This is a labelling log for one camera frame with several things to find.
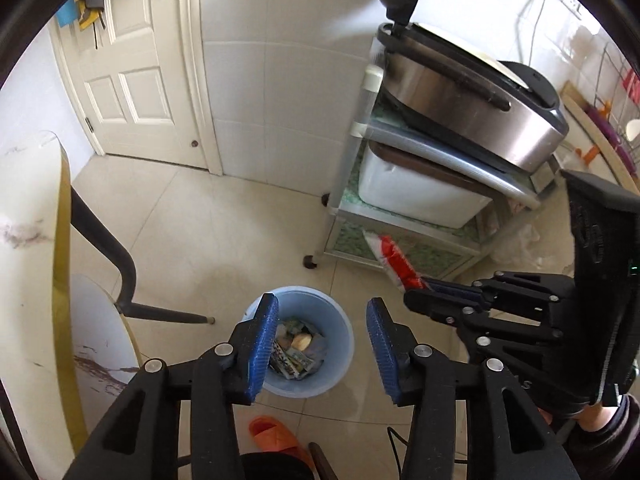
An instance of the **door panel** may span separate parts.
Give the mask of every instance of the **door panel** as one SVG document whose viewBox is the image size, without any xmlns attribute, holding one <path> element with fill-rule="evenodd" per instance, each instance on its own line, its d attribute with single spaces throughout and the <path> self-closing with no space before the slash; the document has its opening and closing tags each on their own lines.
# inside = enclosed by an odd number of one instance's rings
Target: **door panel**
<svg viewBox="0 0 640 480">
<path fill-rule="evenodd" d="M 206 168 L 178 16 L 178 0 L 105 0 L 104 29 L 73 23 L 60 36 L 105 152 Z"/>
</svg>

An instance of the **wall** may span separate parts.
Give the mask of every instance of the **wall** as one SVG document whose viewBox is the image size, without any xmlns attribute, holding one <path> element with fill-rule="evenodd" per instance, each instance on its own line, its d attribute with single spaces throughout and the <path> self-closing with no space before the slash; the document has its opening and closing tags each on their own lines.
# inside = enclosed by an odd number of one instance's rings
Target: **wall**
<svg viewBox="0 0 640 480">
<path fill-rule="evenodd" d="M 420 0 L 413 20 L 497 59 L 527 63 L 543 0 Z M 378 0 L 202 0 L 207 84 L 226 174 L 328 191 L 351 119 Z M 591 98 L 608 37 L 546 0 L 532 66 Z"/>
<path fill-rule="evenodd" d="M 72 178 L 94 154 L 66 95 L 47 27 L 24 51 L 0 89 L 0 146 L 39 130 L 58 136 Z"/>
</svg>

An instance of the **orange sandal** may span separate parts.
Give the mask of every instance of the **orange sandal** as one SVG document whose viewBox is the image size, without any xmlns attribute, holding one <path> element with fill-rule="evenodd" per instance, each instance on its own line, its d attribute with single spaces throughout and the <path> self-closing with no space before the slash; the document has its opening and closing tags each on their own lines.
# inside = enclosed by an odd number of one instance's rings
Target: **orange sandal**
<svg viewBox="0 0 640 480">
<path fill-rule="evenodd" d="M 299 458 L 312 470 L 314 462 L 296 437 L 284 424 L 272 416 L 257 416 L 249 422 L 249 434 L 262 451 L 277 451 Z"/>
</svg>

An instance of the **trash can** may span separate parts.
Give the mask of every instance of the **trash can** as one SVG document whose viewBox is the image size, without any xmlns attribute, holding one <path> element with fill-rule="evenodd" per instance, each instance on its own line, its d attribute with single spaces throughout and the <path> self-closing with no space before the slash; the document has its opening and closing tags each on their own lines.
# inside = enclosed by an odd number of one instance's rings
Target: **trash can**
<svg viewBox="0 0 640 480">
<path fill-rule="evenodd" d="M 278 298 L 280 319 L 296 318 L 314 325 L 326 338 L 327 354 L 322 366 L 302 380 L 288 380 L 268 368 L 264 387 L 273 394 L 306 399 L 333 388 L 347 373 L 353 359 L 353 329 L 340 305 L 319 290 L 306 286 L 283 286 L 269 291 Z M 260 303 L 257 298 L 242 321 L 252 319 Z"/>
</svg>

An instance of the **black pants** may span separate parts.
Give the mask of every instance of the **black pants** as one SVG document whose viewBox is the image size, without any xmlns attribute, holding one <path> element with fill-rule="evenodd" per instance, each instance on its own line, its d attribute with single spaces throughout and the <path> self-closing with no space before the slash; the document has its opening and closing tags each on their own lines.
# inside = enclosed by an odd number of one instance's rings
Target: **black pants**
<svg viewBox="0 0 640 480">
<path fill-rule="evenodd" d="M 240 459 L 246 480 L 314 480 L 307 464 L 284 453 L 247 453 Z"/>
</svg>

